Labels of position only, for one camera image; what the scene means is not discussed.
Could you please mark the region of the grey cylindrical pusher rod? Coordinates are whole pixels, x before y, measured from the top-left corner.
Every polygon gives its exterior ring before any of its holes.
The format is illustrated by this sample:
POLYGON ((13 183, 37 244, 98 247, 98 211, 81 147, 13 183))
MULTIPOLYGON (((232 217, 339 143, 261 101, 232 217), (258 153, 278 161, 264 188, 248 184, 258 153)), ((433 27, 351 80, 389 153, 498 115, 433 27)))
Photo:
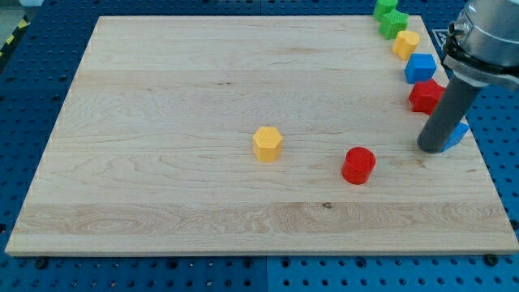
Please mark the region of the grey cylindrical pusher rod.
POLYGON ((453 74, 418 135, 418 147, 427 153, 441 152, 482 88, 480 82, 453 74))

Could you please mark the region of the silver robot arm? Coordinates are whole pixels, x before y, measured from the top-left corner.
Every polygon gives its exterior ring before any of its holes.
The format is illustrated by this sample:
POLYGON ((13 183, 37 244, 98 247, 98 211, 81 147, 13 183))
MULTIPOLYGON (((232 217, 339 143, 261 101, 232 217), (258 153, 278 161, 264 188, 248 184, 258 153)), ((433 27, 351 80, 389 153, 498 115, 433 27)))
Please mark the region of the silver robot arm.
POLYGON ((442 63, 453 76, 417 138, 428 153, 445 148, 483 88, 518 90, 518 1, 469 0, 448 26, 442 63))

